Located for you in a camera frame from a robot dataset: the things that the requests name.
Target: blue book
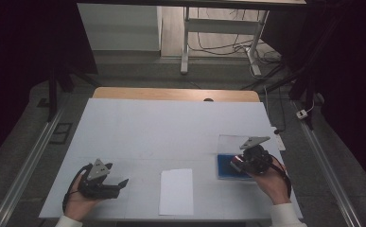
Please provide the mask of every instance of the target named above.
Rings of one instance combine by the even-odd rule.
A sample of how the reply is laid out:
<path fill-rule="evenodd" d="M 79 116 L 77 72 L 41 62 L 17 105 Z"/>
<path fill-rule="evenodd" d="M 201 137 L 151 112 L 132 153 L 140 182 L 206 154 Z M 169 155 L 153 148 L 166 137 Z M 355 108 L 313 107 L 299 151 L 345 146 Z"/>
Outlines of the blue book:
<path fill-rule="evenodd" d="M 218 154 L 218 178 L 253 181 L 253 178 L 248 174 L 240 173 L 230 166 L 230 162 L 234 156 L 234 154 Z"/>

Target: white sleeve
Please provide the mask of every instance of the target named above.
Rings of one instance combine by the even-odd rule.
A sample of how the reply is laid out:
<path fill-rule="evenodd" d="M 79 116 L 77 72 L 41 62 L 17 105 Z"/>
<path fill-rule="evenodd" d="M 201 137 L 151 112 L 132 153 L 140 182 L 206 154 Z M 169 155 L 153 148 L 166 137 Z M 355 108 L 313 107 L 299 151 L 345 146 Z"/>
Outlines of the white sleeve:
<path fill-rule="evenodd" d="M 61 216 L 56 227 L 81 227 L 82 223 L 66 216 Z"/>
<path fill-rule="evenodd" d="M 306 227 L 298 220 L 292 203 L 273 205 L 270 214 L 271 227 Z"/>

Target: wall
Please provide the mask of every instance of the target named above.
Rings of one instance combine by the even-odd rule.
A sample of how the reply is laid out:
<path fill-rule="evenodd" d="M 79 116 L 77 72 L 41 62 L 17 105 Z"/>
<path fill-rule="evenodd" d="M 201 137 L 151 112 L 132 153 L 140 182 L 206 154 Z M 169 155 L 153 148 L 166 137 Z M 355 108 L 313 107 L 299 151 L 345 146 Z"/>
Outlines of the wall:
<path fill-rule="evenodd" d="M 92 50 L 160 50 L 160 7 L 78 4 L 78 9 Z"/>

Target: device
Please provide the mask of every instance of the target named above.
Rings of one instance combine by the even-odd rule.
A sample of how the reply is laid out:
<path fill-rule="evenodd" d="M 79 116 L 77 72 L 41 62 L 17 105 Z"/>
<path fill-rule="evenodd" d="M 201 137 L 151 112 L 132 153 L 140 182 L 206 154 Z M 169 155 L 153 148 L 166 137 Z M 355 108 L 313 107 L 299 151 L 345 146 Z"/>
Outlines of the device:
<path fill-rule="evenodd" d="M 254 175 L 263 175 L 269 170 L 269 168 L 274 169 L 285 181 L 288 190 L 288 197 L 290 197 L 291 181 L 288 175 L 282 168 L 273 164 L 273 158 L 276 158 L 269 154 L 268 151 L 260 145 L 269 139 L 270 137 L 268 136 L 250 137 L 242 146 L 240 146 L 240 149 L 244 149 L 243 154 L 234 156 L 230 162 L 230 166 L 240 173 L 245 172 Z"/>
<path fill-rule="evenodd" d="M 129 179 L 122 181 L 118 185 L 105 185 L 103 181 L 106 179 L 107 175 L 110 173 L 110 169 L 113 164 L 108 163 L 104 165 L 100 159 L 96 159 L 94 164 L 89 164 L 84 166 L 79 170 L 74 180 L 71 182 L 67 193 L 64 195 L 62 201 L 62 210 L 65 211 L 65 207 L 72 193 L 79 192 L 81 195 L 87 199 L 97 200 L 97 199 L 117 199 L 120 194 L 120 190 L 126 187 Z M 70 192 L 73 187 L 77 177 L 85 170 L 85 173 L 81 176 L 78 184 L 78 191 Z"/>

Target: metal rail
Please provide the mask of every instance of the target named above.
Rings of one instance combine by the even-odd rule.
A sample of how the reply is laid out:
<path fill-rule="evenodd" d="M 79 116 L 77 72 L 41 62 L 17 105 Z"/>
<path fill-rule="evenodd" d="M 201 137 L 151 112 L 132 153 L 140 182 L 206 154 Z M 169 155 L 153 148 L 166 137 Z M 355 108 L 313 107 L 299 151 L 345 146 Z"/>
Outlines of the metal rail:
<path fill-rule="evenodd" d="M 293 101 L 291 103 L 296 112 L 300 111 Z M 333 196 L 338 201 L 339 208 L 345 221 L 347 222 L 347 225 L 351 227 L 361 227 L 362 224 L 357 217 L 357 213 L 352 203 L 348 199 L 347 193 L 345 193 L 344 189 L 342 188 L 334 169 L 330 165 L 318 137 L 316 136 L 314 131 L 311 131 L 309 129 L 304 121 L 301 121 L 301 127 L 303 128 L 306 139 L 308 140 L 315 154 L 315 158 L 318 161 L 319 166 L 321 167 L 324 178 L 327 180 Z"/>
<path fill-rule="evenodd" d="M 56 125 L 59 122 L 62 113 L 64 112 L 69 98 L 69 94 L 61 96 L 57 113 L 54 115 L 52 121 L 47 122 L 44 126 L 38 140 L 32 147 L 31 152 L 26 157 L 26 161 L 24 162 L 21 170 L 18 172 L 18 175 L 12 183 L 7 195 L 3 198 L 2 203 L 0 204 L 0 227 L 5 227 L 7 225 L 9 218 L 15 209 L 15 206 L 26 189 L 26 185 L 28 184 L 31 175 L 35 170 L 36 165 L 44 153 L 44 149 L 49 142 L 52 132 L 54 129 L 56 129 Z"/>

